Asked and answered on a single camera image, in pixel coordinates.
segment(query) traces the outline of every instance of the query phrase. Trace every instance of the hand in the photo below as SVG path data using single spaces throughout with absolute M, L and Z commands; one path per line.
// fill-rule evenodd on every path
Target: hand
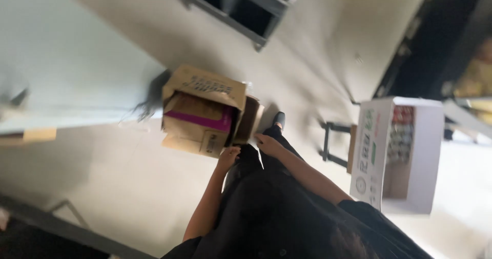
M 278 157 L 285 149 L 277 140 L 270 136 L 256 133 L 254 137 L 257 139 L 256 145 L 266 155 Z
M 238 155 L 241 153 L 240 147 L 228 147 L 224 149 L 222 154 L 218 158 L 217 169 L 228 172 L 232 167 L 232 164 L 239 159 Z

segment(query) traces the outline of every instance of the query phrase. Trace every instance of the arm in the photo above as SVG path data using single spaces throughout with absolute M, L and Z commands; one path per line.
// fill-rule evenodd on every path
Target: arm
M 225 176 L 240 151 L 240 148 L 230 147 L 225 149 L 220 155 L 217 167 L 213 171 L 202 199 L 189 220 L 183 242 L 199 236 L 205 236 L 212 230 L 217 219 Z
M 262 134 L 256 134 L 255 137 L 259 140 L 258 148 L 267 155 L 277 158 L 292 176 L 309 191 L 335 205 L 345 199 L 353 200 L 328 177 L 284 148 L 274 138 Z

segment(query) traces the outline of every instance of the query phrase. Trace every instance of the black dress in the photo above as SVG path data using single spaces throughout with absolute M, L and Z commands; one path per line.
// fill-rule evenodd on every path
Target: black dress
M 280 128 L 264 134 L 298 155 Z M 226 179 L 215 228 L 163 258 L 430 258 L 369 204 L 344 200 L 335 206 L 260 153 L 265 169 L 255 148 L 242 147 Z

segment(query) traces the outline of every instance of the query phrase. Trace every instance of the foot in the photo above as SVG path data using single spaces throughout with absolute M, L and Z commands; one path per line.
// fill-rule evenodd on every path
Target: foot
M 285 128 L 285 113 L 278 112 L 274 117 L 274 126 L 280 127 L 281 131 Z

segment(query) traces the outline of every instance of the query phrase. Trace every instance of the floor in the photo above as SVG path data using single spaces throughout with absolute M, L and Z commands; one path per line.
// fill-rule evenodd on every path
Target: floor
M 372 96 L 421 0 L 298 0 L 261 53 L 245 37 L 197 8 L 187 11 L 178 0 L 77 1 L 166 67 L 189 63 L 251 82 L 251 94 L 269 113 L 286 112 L 284 135 L 292 146 L 348 191 L 345 169 L 323 162 L 317 153 L 324 137 L 317 119 L 355 122 L 358 108 L 350 99 Z M 262 127 L 270 117 L 265 115 Z M 181 241 L 216 161 L 160 147 L 159 125 L 154 119 L 63 129 L 53 142 L 0 149 L 0 188 L 42 208 L 68 198 L 95 232 L 160 257 Z M 346 157 L 346 137 L 335 136 L 332 145 L 333 153 Z M 464 163 L 456 160 L 457 147 L 444 148 L 449 158 L 444 166 Z M 469 185 L 489 173 L 481 157 L 487 151 L 476 152 L 476 176 L 466 180 Z M 483 247 L 481 235 L 492 229 L 483 215 L 489 204 L 480 202 L 488 194 L 474 199 L 473 206 L 468 202 L 471 212 L 460 211 L 453 197 L 461 169 L 442 169 L 449 172 L 440 172 L 439 210 L 430 218 L 392 220 L 435 257 L 471 258 Z M 459 194 L 490 191 L 473 189 Z

